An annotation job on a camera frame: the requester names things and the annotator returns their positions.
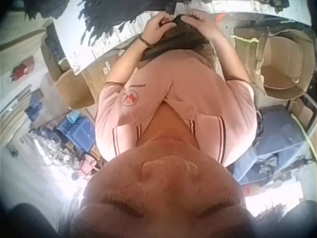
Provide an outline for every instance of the cable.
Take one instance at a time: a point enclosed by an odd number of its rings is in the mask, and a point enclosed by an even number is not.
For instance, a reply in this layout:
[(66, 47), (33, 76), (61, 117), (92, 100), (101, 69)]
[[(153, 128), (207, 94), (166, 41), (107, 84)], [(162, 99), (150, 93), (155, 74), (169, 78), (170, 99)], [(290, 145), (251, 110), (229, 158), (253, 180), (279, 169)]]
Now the cable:
[(308, 144), (310, 146), (310, 149), (311, 149), (311, 151), (312, 151), (312, 153), (314, 155), (314, 158), (315, 158), (315, 160), (317, 160), (317, 153), (316, 153), (316, 150), (314, 148), (314, 145), (312, 144), (310, 138), (308, 137), (308, 135), (307, 135), (305, 129), (303, 128), (301, 122), (298, 120), (298, 118), (294, 114), (291, 114), (291, 116), (294, 119), (294, 121), (298, 124), (299, 128), (301, 129), (301, 131), (303, 132), (303, 135), (304, 135), (306, 141), (308, 142)]

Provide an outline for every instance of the nose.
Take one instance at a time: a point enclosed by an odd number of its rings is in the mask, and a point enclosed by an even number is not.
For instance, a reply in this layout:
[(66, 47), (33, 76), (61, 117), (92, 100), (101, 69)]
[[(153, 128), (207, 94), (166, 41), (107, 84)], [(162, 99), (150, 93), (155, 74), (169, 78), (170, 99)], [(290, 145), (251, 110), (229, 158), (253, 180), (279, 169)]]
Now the nose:
[(180, 189), (183, 184), (195, 183), (198, 167), (177, 156), (163, 157), (145, 162), (141, 168), (143, 182), (155, 183), (156, 188)]

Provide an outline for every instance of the wrist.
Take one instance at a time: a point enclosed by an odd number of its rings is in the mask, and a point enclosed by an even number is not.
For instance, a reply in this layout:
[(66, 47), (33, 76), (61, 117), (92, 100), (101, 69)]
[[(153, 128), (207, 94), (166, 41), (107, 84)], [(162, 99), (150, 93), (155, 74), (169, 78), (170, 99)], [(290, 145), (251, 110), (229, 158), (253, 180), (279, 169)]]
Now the wrist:
[(221, 32), (219, 32), (210, 36), (208, 40), (211, 41), (213, 44), (216, 44), (218, 42), (226, 40), (226, 38)]
[(140, 40), (140, 38), (138, 38), (138, 39), (134, 42), (134, 45), (135, 45), (135, 47), (136, 47), (139, 51), (141, 51), (141, 52), (145, 51), (145, 50), (148, 48), (148, 46), (147, 46), (145, 43), (143, 43), (143, 42)]

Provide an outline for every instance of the hand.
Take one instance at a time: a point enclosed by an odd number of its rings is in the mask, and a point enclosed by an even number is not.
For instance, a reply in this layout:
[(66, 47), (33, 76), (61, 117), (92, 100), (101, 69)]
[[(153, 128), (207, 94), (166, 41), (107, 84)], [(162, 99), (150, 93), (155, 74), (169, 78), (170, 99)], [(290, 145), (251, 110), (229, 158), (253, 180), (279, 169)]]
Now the hand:
[(199, 32), (210, 41), (223, 37), (215, 20), (204, 11), (190, 10), (190, 12), (186, 16), (182, 16), (181, 19), (187, 24), (196, 27)]
[(151, 45), (157, 43), (166, 31), (176, 26), (175, 23), (171, 22), (172, 20), (173, 18), (166, 12), (159, 13), (148, 21), (142, 38)]

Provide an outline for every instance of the eyelash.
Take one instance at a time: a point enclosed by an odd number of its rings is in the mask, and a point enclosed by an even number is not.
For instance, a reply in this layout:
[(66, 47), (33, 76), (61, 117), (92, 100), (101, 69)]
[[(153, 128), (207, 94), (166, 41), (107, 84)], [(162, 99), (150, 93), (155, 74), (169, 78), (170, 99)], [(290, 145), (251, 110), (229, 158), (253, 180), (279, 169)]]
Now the eyelash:
[(203, 219), (203, 218), (207, 217), (209, 214), (216, 213), (225, 207), (234, 206), (234, 205), (236, 205), (236, 203), (232, 199), (230, 199), (230, 198), (223, 199), (220, 202), (210, 206), (204, 212), (200, 213), (198, 216), (196, 216), (196, 218)]
[(133, 216), (137, 217), (137, 218), (143, 218), (144, 215), (142, 213), (140, 213), (137, 209), (135, 209), (134, 207), (132, 207), (131, 205), (127, 204), (125, 201), (122, 200), (118, 200), (118, 199), (113, 199), (112, 197), (109, 197), (107, 199), (107, 203), (110, 205), (115, 204), (116, 206), (121, 206), (124, 208), (124, 210), (126, 210), (128, 213), (132, 214)]

